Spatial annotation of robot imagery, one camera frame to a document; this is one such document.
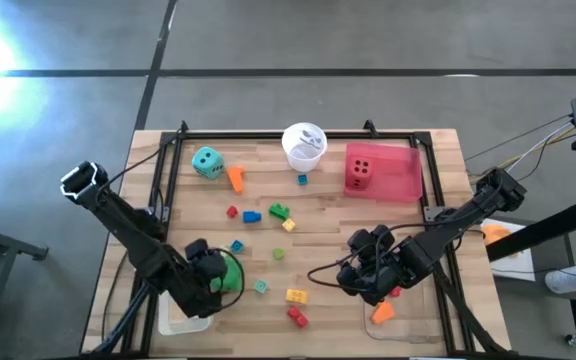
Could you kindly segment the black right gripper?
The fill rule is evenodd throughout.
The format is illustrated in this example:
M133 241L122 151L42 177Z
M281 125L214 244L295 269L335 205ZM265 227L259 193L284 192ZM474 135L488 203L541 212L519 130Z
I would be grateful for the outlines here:
M381 261L379 267L353 267L346 262L337 274L338 284L348 295L359 295L371 306L396 287L410 288L415 281L416 275L397 261Z

